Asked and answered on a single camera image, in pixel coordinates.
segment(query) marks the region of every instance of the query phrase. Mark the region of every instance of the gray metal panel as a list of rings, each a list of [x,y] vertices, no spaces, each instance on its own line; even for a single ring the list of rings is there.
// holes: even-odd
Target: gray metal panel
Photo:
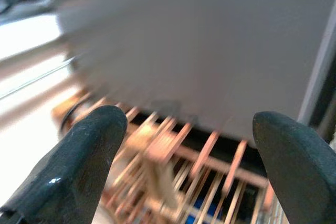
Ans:
[[[297,118],[334,0],[58,0],[91,87],[252,139]]]

